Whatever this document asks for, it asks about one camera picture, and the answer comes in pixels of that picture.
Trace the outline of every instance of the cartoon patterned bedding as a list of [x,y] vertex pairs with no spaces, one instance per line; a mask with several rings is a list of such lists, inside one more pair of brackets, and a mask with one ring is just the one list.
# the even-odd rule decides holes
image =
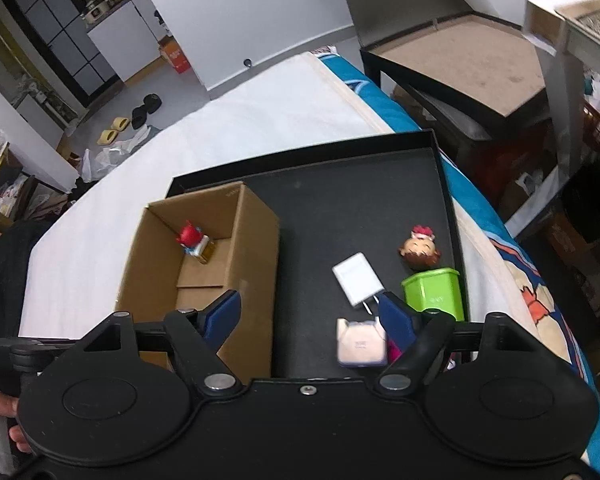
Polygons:
[[[331,47],[318,49],[314,51],[314,54],[369,105],[394,132],[408,132],[419,129],[417,124],[400,105],[389,99],[363,73],[340,57],[335,49]],[[524,323],[523,325],[526,329],[534,332],[555,354],[570,362],[574,370],[592,388],[595,388],[586,359],[577,341],[574,339],[571,330],[565,323],[559,306],[554,303],[551,293],[534,264],[509,235],[502,220],[485,197],[444,154],[443,163],[446,179],[456,202],[456,216],[461,228],[461,235],[463,226],[465,227],[464,230],[467,231],[466,227],[471,224],[471,222],[466,222],[463,218],[463,213],[466,213],[496,249],[497,254],[501,258],[500,264],[504,263],[504,267],[513,277],[520,298],[526,304],[528,316],[532,323],[531,327]],[[468,244],[465,243],[465,240],[466,233],[462,238],[462,248],[465,260],[467,260],[472,255],[467,254]],[[465,263],[467,267],[470,266],[470,263],[467,261]],[[468,282],[471,296],[471,280],[469,276]],[[476,301],[471,301],[470,315],[472,319],[480,320],[480,316],[484,317],[485,312],[481,312],[481,306],[476,303]],[[583,459],[588,461],[600,473],[600,418]]]

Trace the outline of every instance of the human hand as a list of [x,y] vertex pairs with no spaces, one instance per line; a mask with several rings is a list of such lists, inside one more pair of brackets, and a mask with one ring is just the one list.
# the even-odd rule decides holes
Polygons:
[[[18,409],[18,399],[7,396],[0,393],[0,415],[7,416],[9,418],[16,417],[16,410]],[[31,453],[31,448],[24,438],[24,434],[20,429],[20,426],[14,426],[9,430],[9,436],[11,440],[16,443],[16,447],[23,453]]]

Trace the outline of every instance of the yellow slipper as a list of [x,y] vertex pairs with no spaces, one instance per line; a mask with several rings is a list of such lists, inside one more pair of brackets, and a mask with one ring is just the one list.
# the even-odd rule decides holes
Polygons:
[[114,140],[116,140],[118,133],[119,132],[117,132],[116,130],[104,130],[102,135],[96,142],[97,145],[106,146],[107,144],[111,144]]
[[131,120],[127,119],[126,117],[116,117],[115,119],[113,119],[111,129],[123,132],[126,129],[126,127],[129,126],[130,122]]

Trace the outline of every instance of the blue bedding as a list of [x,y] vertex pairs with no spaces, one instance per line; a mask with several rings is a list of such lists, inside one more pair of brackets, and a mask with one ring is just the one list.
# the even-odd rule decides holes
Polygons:
[[[399,104],[389,99],[368,77],[344,58],[335,54],[333,50],[321,49],[314,54],[338,78],[344,81],[353,92],[359,95],[394,132],[413,132],[420,129]],[[506,262],[514,264],[528,277],[533,290],[525,288],[521,290],[521,293],[525,298],[534,322],[538,325],[545,317],[549,316],[558,323],[564,335],[574,370],[595,389],[589,365],[571,330],[565,323],[559,306],[555,303],[552,306],[545,306],[539,301],[537,291],[540,287],[546,285],[535,265],[509,235],[502,220],[489,202],[487,202],[487,199],[456,168],[444,153],[442,155],[445,176],[452,196],[480,226],[494,247],[496,247],[500,256]],[[600,416],[587,447],[587,455],[590,465],[600,473]]]

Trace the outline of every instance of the black slipper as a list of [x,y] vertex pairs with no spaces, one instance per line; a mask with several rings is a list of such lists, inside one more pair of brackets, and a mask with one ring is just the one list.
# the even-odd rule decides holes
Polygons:
[[131,112],[131,125],[134,130],[141,128],[146,123],[146,107],[144,105],[134,108]]
[[162,99],[160,99],[156,94],[149,94],[144,98],[144,107],[146,108],[146,112],[148,114],[157,112],[160,106],[162,106]]

